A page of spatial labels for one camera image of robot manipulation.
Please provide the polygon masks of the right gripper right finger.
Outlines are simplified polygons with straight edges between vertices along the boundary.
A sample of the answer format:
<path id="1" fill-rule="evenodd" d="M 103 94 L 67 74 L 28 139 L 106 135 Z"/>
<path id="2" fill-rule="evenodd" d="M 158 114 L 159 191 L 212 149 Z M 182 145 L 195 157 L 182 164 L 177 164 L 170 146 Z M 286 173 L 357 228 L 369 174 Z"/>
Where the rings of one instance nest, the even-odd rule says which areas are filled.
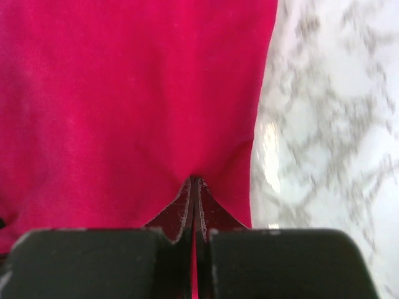
<path id="1" fill-rule="evenodd" d="M 376 298 L 355 242 L 335 229 L 248 229 L 194 180 L 200 298 Z"/>

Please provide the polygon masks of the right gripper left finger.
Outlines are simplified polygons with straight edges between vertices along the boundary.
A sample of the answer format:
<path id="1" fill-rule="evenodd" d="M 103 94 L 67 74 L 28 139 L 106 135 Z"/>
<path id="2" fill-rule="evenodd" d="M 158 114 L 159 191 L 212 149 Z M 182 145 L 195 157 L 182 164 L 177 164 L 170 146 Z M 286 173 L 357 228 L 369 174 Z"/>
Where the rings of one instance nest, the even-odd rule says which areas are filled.
<path id="1" fill-rule="evenodd" d="M 195 179 L 139 229 L 36 229 L 2 260 L 2 298 L 191 298 Z"/>

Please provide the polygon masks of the red t shirt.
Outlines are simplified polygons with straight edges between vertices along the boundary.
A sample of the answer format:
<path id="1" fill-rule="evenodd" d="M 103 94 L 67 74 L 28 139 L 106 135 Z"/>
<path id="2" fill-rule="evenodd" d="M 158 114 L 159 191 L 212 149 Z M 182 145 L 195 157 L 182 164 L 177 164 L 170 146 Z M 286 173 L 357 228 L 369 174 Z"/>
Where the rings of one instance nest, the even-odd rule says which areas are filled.
<path id="1" fill-rule="evenodd" d="M 36 229 L 139 229 L 189 178 L 248 229 L 277 1 L 2 1 L 1 265 Z"/>

